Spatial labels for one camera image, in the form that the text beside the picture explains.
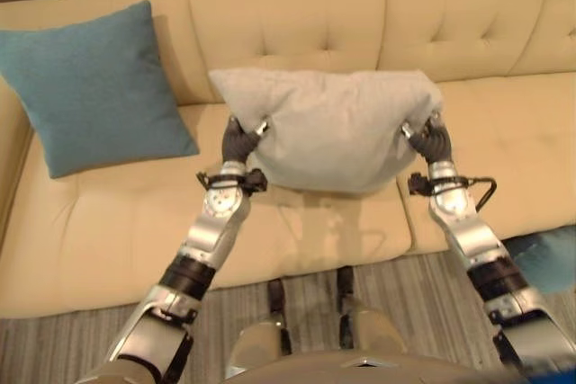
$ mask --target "gray striped carpet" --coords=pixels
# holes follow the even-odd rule
[[[295,352],[338,348],[335,272],[287,278],[287,320]],[[493,329],[450,253],[407,256],[355,269],[356,295],[384,310],[413,353],[477,369],[500,366]],[[576,337],[574,292],[546,296]],[[207,295],[182,383],[221,381],[239,331],[266,316],[266,285]],[[132,306],[0,322],[0,383],[73,383],[102,360]]]

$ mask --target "teal cushion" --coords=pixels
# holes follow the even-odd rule
[[[0,31],[0,73],[52,178],[198,153],[160,65],[149,1],[57,29]]]

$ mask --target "pillow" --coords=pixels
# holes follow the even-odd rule
[[[198,153],[160,65],[149,1],[57,29],[0,31],[0,73],[52,178]]]
[[[268,118],[251,164],[270,183],[296,189],[371,192],[414,158],[400,133],[439,110],[437,87],[419,72],[213,70],[210,78],[244,130]]]

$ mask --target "sofa backrest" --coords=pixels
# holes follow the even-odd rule
[[[221,102],[206,72],[225,67],[422,69],[437,82],[576,71],[576,0],[151,2],[181,104]],[[0,28],[54,27],[129,3],[4,1]]]
[[[208,69],[422,69],[437,82],[576,70],[576,0],[190,3]]]

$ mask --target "sofa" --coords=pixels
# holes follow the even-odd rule
[[[0,0],[0,29],[82,22],[139,0]],[[51,179],[18,94],[0,78],[0,317],[138,301],[198,215],[195,173],[221,163],[230,111],[208,71],[420,69],[444,97],[461,174],[498,190],[502,239],[576,219],[576,0],[149,0],[162,66],[197,156]],[[270,185],[213,288],[448,248],[407,179],[352,195]],[[476,198],[483,193],[474,188]]]

